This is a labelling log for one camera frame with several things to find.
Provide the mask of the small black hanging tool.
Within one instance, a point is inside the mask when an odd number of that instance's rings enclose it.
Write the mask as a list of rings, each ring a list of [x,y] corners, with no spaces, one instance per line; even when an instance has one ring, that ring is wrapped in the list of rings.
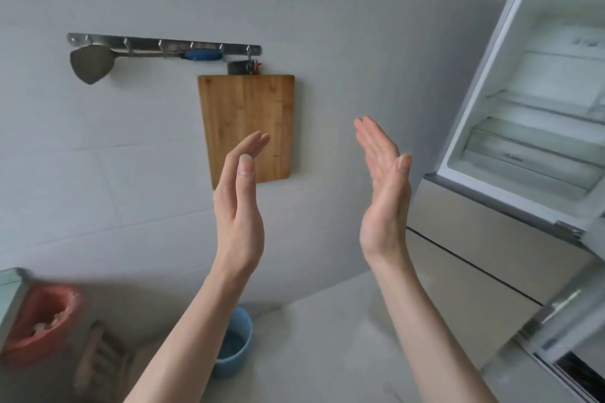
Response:
[[[260,74],[260,66],[262,65],[256,59],[229,61],[226,63],[228,75],[230,76],[253,76]]]

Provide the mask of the red trash bag bin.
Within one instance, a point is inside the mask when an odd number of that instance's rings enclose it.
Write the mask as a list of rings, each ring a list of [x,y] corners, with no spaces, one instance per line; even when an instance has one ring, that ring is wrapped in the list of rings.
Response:
[[[34,285],[5,341],[0,363],[20,369],[58,353],[67,344],[83,305],[84,295],[74,286]]]

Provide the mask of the wooden cutting board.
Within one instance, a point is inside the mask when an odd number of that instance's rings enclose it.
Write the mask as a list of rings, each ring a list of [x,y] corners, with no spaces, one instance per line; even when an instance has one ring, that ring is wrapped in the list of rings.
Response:
[[[289,178],[295,76],[201,75],[197,81],[212,189],[226,155],[256,131],[270,135],[256,159],[257,182]]]

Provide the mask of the person's left hand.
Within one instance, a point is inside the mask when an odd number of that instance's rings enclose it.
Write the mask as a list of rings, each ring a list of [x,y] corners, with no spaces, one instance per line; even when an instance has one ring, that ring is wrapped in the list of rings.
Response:
[[[255,158],[267,146],[269,134],[254,132],[230,151],[214,192],[217,250],[212,271],[230,277],[249,277],[257,268],[265,246],[265,231],[261,213],[253,223],[238,218],[236,177],[242,154]]]

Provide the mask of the person's right hand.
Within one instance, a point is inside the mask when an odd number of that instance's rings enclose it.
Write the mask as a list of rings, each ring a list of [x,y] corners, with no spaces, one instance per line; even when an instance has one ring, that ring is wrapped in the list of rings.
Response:
[[[407,258],[405,232],[412,190],[410,195],[397,191],[395,163],[402,154],[379,124],[364,116],[354,120],[354,127],[372,182],[372,199],[362,218],[359,240],[366,262],[377,271]]]

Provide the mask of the glass refrigerator shelf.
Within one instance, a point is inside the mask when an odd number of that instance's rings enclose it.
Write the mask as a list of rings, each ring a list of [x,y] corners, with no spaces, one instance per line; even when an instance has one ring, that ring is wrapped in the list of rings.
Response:
[[[508,90],[489,94],[485,96],[485,99],[514,104],[526,109],[540,110],[553,115],[566,116],[583,122],[605,125],[605,104],[583,105],[577,102],[519,94]]]

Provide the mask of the pale green cabinet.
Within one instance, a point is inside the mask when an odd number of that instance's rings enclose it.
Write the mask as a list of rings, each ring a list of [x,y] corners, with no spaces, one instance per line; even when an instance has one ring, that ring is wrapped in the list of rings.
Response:
[[[0,354],[30,286],[31,280],[27,270],[0,270]]]

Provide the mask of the metal wall hook rail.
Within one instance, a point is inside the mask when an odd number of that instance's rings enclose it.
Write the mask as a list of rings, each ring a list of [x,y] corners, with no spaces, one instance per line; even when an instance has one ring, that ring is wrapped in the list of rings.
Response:
[[[133,36],[101,35],[92,33],[68,33],[66,39],[74,48],[101,45],[115,51],[130,53],[184,52],[189,49],[203,49],[220,52],[227,56],[261,56],[262,47],[248,43],[223,43],[210,41],[172,40],[165,38],[144,38]]]

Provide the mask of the wooden stool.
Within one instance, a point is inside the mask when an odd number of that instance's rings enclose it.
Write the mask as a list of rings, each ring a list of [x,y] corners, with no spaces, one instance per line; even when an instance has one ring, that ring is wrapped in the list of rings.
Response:
[[[132,349],[102,321],[92,323],[76,371],[76,403],[124,403],[164,338]]]

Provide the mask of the person's right forearm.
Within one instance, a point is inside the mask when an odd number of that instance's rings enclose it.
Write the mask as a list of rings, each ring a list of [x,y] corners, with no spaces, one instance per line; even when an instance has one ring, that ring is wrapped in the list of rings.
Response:
[[[376,277],[423,403],[498,403],[400,249],[373,255]]]

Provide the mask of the clear refrigerator drawer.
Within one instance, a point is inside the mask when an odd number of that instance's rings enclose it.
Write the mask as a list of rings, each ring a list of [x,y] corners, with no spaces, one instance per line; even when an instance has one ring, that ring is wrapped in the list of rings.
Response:
[[[464,144],[465,161],[578,201],[605,179],[605,145],[488,117]]]

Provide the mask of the blue plastic bucket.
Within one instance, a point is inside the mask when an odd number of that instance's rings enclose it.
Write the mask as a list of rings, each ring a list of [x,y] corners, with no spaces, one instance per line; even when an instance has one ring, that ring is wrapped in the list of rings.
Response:
[[[244,308],[238,306],[231,314],[211,377],[227,379],[236,376],[246,364],[252,338],[252,318]]]

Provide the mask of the person's left forearm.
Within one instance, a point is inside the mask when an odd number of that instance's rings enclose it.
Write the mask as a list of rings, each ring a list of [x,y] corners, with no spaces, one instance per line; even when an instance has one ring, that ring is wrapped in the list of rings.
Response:
[[[253,267],[214,264],[124,403],[200,403]]]

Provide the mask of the silver refrigerator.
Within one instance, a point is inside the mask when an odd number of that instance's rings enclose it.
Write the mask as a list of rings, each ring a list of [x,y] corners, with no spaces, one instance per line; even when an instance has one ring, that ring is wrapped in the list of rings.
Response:
[[[435,170],[416,190],[414,267],[480,369],[595,261],[580,238],[605,213],[605,179],[573,201],[465,161],[472,127],[488,117],[605,145],[605,125],[485,99],[501,90],[605,104],[605,0],[505,2]]]

